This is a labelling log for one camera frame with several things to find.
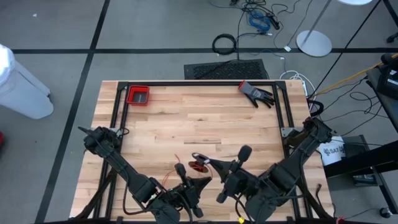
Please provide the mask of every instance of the black floor mat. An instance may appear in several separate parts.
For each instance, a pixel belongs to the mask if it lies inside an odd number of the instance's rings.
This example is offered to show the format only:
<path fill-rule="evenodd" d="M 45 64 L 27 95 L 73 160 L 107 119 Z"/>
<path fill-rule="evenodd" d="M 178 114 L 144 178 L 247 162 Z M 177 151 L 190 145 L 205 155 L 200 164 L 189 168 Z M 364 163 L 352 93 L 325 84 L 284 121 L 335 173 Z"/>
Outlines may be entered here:
<path fill-rule="evenodd" d="M 186 80 L 269 79 L 261 59 L 184 65 Z"/>

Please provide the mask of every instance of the wooden table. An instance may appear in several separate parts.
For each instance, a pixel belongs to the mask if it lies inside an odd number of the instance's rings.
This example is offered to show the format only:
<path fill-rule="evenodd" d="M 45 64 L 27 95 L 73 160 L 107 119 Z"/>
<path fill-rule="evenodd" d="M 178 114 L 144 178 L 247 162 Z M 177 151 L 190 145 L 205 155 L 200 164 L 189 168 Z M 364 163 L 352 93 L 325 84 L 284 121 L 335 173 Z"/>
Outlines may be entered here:
<path fill-rule="evenodd" d="M 294 125 L 301 127 L 302 122 L 310 115 L 301 81 L 288 80 L 286 84 Z M 102 83 L 93 128 L 109 127 L 117 85 L 117 81 Z M 271 91 L 270 86 L 259 87 Z M 281 94 L 279 98 L 284 121 L 287 123 Z M 122 102 L 124 97 L 121 98 L 116 127 L 120 122 Z M 255 175 L 284 158 L 275 108 L 269 109 L 260 103 L 256 109 L 236 86 L 151 86 L 148 106 L 129 106 L 126 127 L 130 134 L 124 137 L 121 154 L 138 172 L 154 177 L 159 182 L 174 169 L 174 164 L 178 162 L 175 155 L 185 165 L 187 175 L 191 177 L 209 175 L 189 168 L 188 161 L 193 160 L 193 152 L 214 159 L 232 161 L 237 159 L 240 147 L 247 144 L 253 148 L 253 152 L 243 167 Z M 71 217 L 80 213 L 96 192 L 102 163 L 103 160 L 99 156 L 85 153 L 70 212 Z M 305 163 L 304 171 L 311 193 L 315 194 L 317 184 L 322 184 L 319 197 L 325 210 L 332 214 L 328 184 L 317 153 Z M 200 220 L 236 221 L 238 216 L 234 211 L 233 199 L 228 198 L 223 204 L 216 202 L 223 186 L 215 171 L 213 173 L 213 180 L 201 193 L 199 206 L 205 216 Z M 173 172 L 165 187 L 171 188 L 179 183 L 179 177 Z M 132 217 L 123 213 L 124 187 L 125 181 L 118 177 L 112 219 L 123 216 L 124 220 L 154 220 L 151 213 Z M 107 195 L 106 192 L 101 216 L 104 215 Z M 301 214 L 305 216 L 303 202 L 299 200 L 299 203 Z M 140 210 L 129 196 L 126 207 L 130 212 Z M 268 220 L 286 220 L 287 216 L 294 217 L 292 202 L 278 207 Z M 181 220 L 188 220 L 185 211 L 181 211 Z"/>

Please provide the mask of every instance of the white trash can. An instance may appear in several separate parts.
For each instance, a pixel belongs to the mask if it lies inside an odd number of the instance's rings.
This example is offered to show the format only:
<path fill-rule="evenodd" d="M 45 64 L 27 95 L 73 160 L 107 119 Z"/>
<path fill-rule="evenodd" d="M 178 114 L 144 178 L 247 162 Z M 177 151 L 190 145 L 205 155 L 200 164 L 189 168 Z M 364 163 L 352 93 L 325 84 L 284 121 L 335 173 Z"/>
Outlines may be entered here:
<path fill-rule="evenodd" d="M 11 50 L 0 44 L 0 105 L 32 119 L 52 114 L 50 90 L 15 61 Z"/>

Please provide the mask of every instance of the floor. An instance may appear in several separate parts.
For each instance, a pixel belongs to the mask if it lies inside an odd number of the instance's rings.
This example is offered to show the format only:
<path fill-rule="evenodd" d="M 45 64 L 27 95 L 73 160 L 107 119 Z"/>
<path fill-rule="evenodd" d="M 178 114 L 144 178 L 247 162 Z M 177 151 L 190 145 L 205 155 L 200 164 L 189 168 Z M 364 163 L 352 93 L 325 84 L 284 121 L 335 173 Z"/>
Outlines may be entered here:
<path fill-rule="evenodd" d="M 270 0 L 267 5 L 275 2 L 286 3 L 292 10 L 293 1 Z M 302 0 L 294 13 L 279 15 L 284 28 L 275 39 L 278 48 L 289 42 L 309 2 Z M 284 59 L 270 52 L 245 53 L 249 48 L 257 52 L 262 48 L 274 49 L 273 38 L 277 31 L 272 28 L 273 36 L 242 38 L 239 41 L 241 58 L 261 58 L 271 79 L 279 78 L 286 62 L 286 69 L 306 75 L 314 85 L 318 85 L 333 67 L 320 87 L 322 90 L 378 63 L 384 52 L 398 52 L 398 42 L 385 42 L 397 32 L 397 26 L 383 2 L 376 6 L 349 43 L 378 2 L 347 6 L 332 1 L 317 25 L 317 30 L 333 43 L 334 49 L 326 57 L 301 54 L 295 37 L 289 44 L 292 51 L 279 54 Z M 212 3 L 228 6 L 227 0 L 212 0 Z M 325 3 L 326 0 L 311 3 L 297 34 L 311 27 Z M 398 2 L 391 3 L 398 11 Z M 211 43 L 222 33 L 236 35 L 240 15 L 241 11 L 236 9 L 217 8 L 208 1 L 192 0 L 1 1 L 0 44 L 11 48 L 16 59 L 51 89 L 55 110 L 49 117 L 31 120 L 0 107 L 0 131 L 6 135 L 6 144 L 0 150 L 0 179 L 3 180 L 0 223 L 35 222 L 44 193 L 49 199 L 45 221 L 68 218 L 83 158 L 82 135 L 76 127 L 91 124 L 102 80 L 180 80 L 184 79 L 185 64 L 234 59 L 234 54 L 212 53 Z M 239 31 L 256 30 L 244 21 Z M 348 43 L 346 53 L 339 58 Z M 230 47 L 230 44 L 221 41 L 218 46 Z M 318 99 L 329 105 L 349 88 L 332 91 Z M 365 83 L 355 90 L 374 96 Z M 368 104 L 368 101 L 354 101 L 347 95 L 327 109 L 322 118 L 363 110 Z M 385 115 L 385 112 L 381 110 L 380 114 Z M 352 113 L 327 124 L 341 134 L 371 117 L 370 114 Z M 382 117 L 372 119 L 349 135 L 359 134 L 374 144 L 397 139 L 392 124 Z M 62 163 L 54 164 L 56 156 Z M 59 175 L 52 172 L 53 165 L 59 167 Z M 390 189 L 398 188 L 396 175 L 396 172 L 384 174 Z M 45 192 L 49 178 L 55 187 Z M 349 217 L 369 208 L 386 206 L 377 187 L 356 188 L 346 177 L 329 179 L 329 185 L 338 216 Z M 350 220 L 397 223 L 398 216 L 384 219 L 378 215 L 378 209 L 374 209 Z"/>

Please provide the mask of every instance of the yellow cable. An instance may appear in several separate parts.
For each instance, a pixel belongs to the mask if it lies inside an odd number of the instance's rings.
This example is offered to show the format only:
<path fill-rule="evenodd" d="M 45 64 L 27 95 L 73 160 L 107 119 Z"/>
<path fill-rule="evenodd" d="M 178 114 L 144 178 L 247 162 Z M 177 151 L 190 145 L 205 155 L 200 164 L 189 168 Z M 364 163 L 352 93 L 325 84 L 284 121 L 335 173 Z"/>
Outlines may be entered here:
<path fill-rule="evenodd" d="M 397 56 L 398 56 L 398 54 L 395 54 L 395 55 L 392 56 L 392 58 L 396 58 Z M 377 65 L 374 65 L 374 66 L 372 66 L 372 67 L 370 67 L 370 68 L 367 68 L 367 69 L 365 69 L 365 70 L 362 70 L 362 71 L 358 72 L 357 74 L 355 74 L 355 75 L 353 75 L 353 76 L 350 76 L 350 77 L 348 77 L 348 78 L 345 78 L 345 79 L 339 81 L 338 83 L 333 84 L 333 85 L 329 86 L 328 88 L 326 88 L 326 89 L 324 89 L 324 90 L 322 90 L 322 91 L 319 91 L 319 92 L 318 92 L 317 94 L 315 94 L 314 96 L 317 96 L 317 95 L 319 95 L 319 94 L 321 94 L 321 93 L 324 93 L 324 92 L 326 92 L 326 91 L 328 91 L 328 90 L 330 90 L 330 89 L 332 89 L 332 88 L 334 88 L 334 87 L 336 87 L 336 86 L 338 86 L 338 85 L 340 85 L 340 84 L 342 84 L 342 83 L 344 83 L 344 82 L 347 82 L 347 81 L 349 81 L 349 80 L 352 80 L 353 78 L 356 78 L 356 77 L 358 77 L 358 76 L 364 74 L 365 72 L 369 71 L 370 69 L 376 68 L 377 66 L 379 66 L 379 65 L 381 65 L 381 64 L 382 64 L 382 62 L 379 62 Z"/>

